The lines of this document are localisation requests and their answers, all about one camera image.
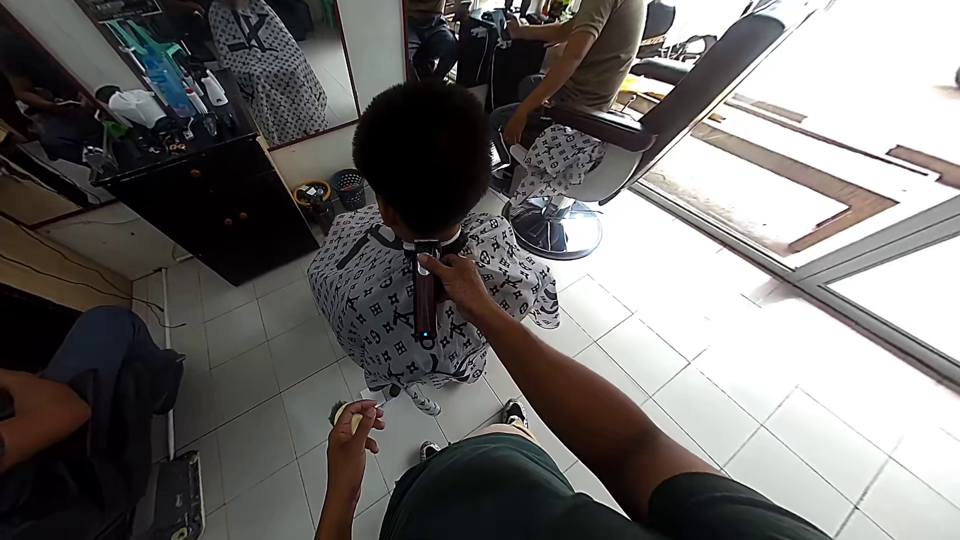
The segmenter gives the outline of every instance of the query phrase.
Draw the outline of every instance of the barber cape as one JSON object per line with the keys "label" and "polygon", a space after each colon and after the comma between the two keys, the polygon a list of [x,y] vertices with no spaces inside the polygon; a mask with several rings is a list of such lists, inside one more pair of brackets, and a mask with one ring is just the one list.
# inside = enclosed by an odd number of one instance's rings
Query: barber cape
{"label": "barber cape", "polygon": [[[560,325],[550,269],[517,248],[503,217],[472,213],[444,244],[443,255],[459,253],[476,262],[490,295],[515,319],[530,315],[542,328]],[[487,339],[450,300],[437,304],[437,338],[414,336],[413,256],[413,245],[396,238],[371,205],[337,216],[310,264],[309,280],[337,341],[363,368],[368,388],[396,385],[436,415],[440,408],[420,394],[417,383],[476,381],[487,362]]]}
{"label": "barber cape", "polygon": [[537,136],[523,158],[525,176],[510,202],[514,206],[530,198],[565,195],[580,185],[587,171],[607,153],[607,144],[598,138],[554,124]]}

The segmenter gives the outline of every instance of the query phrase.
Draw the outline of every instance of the glass door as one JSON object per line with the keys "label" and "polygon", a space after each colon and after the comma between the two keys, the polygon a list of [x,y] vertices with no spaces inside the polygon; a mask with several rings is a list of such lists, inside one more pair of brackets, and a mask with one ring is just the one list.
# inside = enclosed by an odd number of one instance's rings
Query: glass door
{"label": "glass door", "polygon": [[[960,262],[957,21],[957,2],[836,0],[632,189],[960,381],[933,295]],[[671,87],[647,88],[630,108]]]}

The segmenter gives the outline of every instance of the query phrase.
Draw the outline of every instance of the hair clipper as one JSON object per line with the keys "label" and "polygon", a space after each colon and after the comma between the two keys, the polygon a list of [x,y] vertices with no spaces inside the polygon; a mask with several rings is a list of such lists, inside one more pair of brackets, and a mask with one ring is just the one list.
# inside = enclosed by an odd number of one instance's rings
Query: hair clipper
{"label": "hair clipper", "polygon": [[437,277],[417,261],[421,253],[439,258],[440,240],[414,240],[414,333],[418,341],[437,338]]}

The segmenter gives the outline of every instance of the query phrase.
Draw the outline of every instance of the black sneaker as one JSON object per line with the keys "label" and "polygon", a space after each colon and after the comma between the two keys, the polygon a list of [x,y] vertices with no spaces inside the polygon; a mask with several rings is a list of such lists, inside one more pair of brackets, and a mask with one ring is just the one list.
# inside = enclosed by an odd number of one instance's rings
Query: black sneaker
{"label": "black sneaker", "polygon": [[433,457],[440,451],[440,447],[436,443],[430,441],[423,441],[423,444],[420,445],[420,463],[423,463],[427,459]]}
{"label": "black sneaker", "polygon": [[500,411],[500,422],[511,424],[517,418],[525,428],[530,428],[530,424],[527,423],[527,409],[523,408],[523,404],[519,400],[510,400]]}

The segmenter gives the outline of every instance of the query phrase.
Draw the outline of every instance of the chrome chair base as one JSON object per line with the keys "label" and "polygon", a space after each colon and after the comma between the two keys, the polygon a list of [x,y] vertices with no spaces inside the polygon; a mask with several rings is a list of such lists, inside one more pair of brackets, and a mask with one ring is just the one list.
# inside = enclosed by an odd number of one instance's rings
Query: chrome chair base
{"label": "chrome chair base", "polygon": [[543,258],[583,258],[603,238],[600,212],[562,195],[528,199],[516,207],[508,202],[502,213],[520,247]]}

